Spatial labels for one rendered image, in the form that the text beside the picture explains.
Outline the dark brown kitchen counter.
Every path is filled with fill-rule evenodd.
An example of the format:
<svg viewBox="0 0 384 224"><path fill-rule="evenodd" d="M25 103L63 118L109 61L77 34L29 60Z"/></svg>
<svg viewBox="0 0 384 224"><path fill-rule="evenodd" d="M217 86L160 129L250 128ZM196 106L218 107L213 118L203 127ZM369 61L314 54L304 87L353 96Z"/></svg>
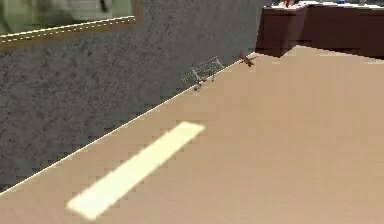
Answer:
<svg viewBox="0 0 384 224"><path fill-rule="evenodd" d="M263 8L255 51L281 57L297 45L384 59L384 7L305 1Z"/></svg>

